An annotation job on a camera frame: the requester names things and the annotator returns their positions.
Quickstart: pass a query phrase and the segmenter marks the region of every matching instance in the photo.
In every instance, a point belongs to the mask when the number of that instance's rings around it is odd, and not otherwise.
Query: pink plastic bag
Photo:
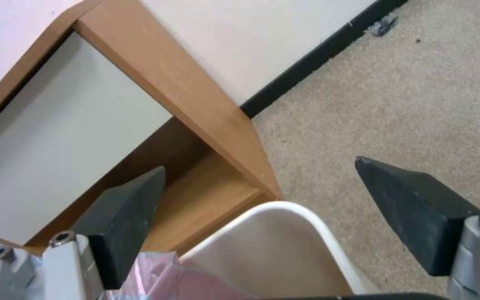
[[[214,275],[181,266],[174,252],[140,253],[122,288],[103,296],[111,300],[256,299]]]

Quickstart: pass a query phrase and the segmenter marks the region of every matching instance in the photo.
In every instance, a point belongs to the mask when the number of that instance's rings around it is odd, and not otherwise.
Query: black edge
[[[259,112],[270,106],[275,100],[293,88],[301,80],[320,68],[329,59],[341,53],[352,42],[360,38],[364,31],[376,21],[388,15],[394,9],[402,6],[408,0],[377,0],[360,15],[335,32],[314,50],[301,58],[293,66],[280,74],[261,91],[248,99],[240,108],[253,118]]]

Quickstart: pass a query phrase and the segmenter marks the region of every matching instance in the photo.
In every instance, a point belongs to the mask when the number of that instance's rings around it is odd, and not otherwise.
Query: beige carpet
[[[480,207],[480,1],[410,1],[255,118],[288,201],[386,292],[445,294],[386,224],[355,155],[431,173]]]

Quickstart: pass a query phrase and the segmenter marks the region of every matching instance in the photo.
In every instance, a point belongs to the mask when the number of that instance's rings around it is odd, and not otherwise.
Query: black rubber pad
[[[432,276],[448,276],[464,220],[480,209],[433,176],[358,156],[355,168],[388,224]]]

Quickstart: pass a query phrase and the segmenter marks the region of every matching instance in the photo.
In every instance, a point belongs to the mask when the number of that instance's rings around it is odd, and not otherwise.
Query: white wall
[[[143,0],[242,104],[374,0]]]
[[[375,0],[143,0],[242,104]],[[77,0],[0,1],[0,79]]]

